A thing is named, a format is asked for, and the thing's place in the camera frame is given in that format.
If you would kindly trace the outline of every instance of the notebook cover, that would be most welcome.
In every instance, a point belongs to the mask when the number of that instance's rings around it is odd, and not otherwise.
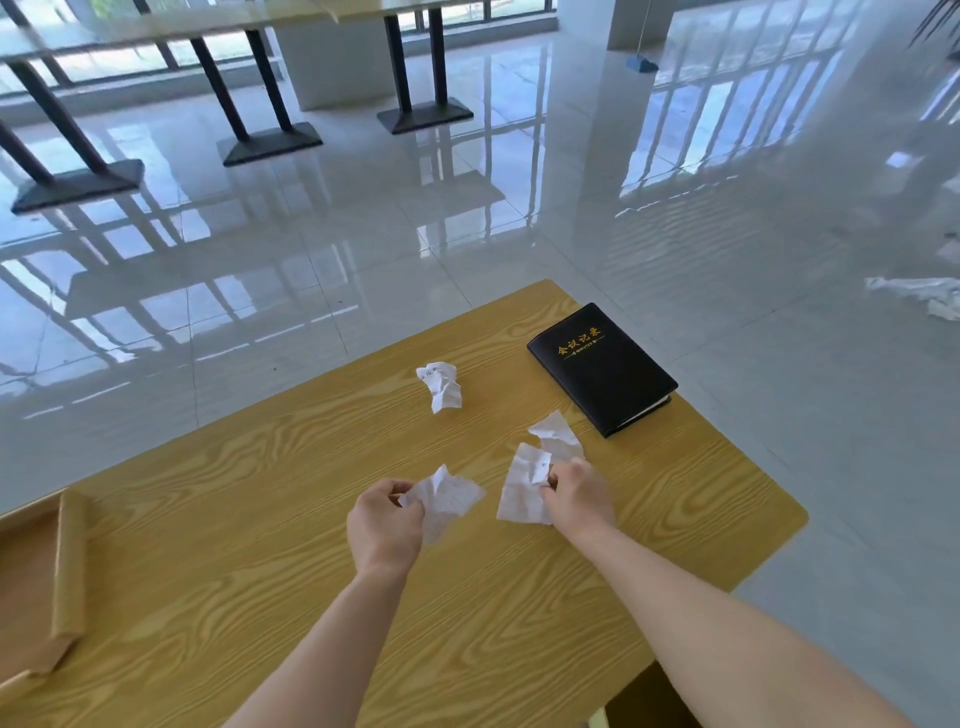
[[[674,378],[596,303],[554,324],[527,349],[604,437],[638,420],[644,410],[657,409],[677,389]]]

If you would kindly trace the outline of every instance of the hand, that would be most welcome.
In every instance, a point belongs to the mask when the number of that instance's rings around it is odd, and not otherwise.
[[[613,501],[604,476],[586,460],[573,458],[553,467],[540,493],[550,520],[567,540],[576,542],[598,527],[616,525]]]
[[[347,515],[347,541],[357,573],[389,570],[406,576],[423,544],[423,504],[401,508],[396,496],[414,487],[385,478],[365,491]]]

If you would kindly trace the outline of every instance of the glossy floor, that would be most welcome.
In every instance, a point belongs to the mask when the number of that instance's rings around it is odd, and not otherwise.
[[[679,13],[656,77],[563,34],[456,51],[473,120],[303,114],[323,147],[232,170],[212,97],[86,118],[142,193],[29,217],[0,159],[0,509],[551,278],[810,511],[741,593],[951,724],[960,323],[864,287],[960,277],[960,66],[906,5]]]

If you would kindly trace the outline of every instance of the left hand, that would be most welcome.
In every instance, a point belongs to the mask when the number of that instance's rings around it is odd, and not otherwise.
[[[365,491],[347,516],[347,541],[357,573],[389,570],[406,576],[423,544],[423,504],[401,508],[395,496],[415,483],[385,478]]]

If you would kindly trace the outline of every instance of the crumpled paper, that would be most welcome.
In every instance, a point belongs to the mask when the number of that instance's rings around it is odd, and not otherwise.
[[[926,301],[926,312],[930,316],[960,321],[960,279],[867,279],[868,291],[880,288]]]
[[[496,509],[498,520],[552,523],[540,494],[540,486],[546,484],[546,477],[550,473],[550,459],[551,455],[546,450],[520,443],[500,494],[500,505]]]
[[[454,519],[463,516],[486,494],[472,480],[451,475],[446,465],[400,496],[396,502],[406,508],[423,503],[423,542],[435,544]]]
[[[445,361],[435,361],[425,367],[417,368],[417,376],[430,389],[433,395],[433,413],[437,414],[445,407],[462,407],[463,396],[457,384],[457,368]]]
[[[558,462],[584,456],[584,446],[573,434],[560,410],[551,412],[527,431],[537,435],[540,438],[540,449],[549,452]]]

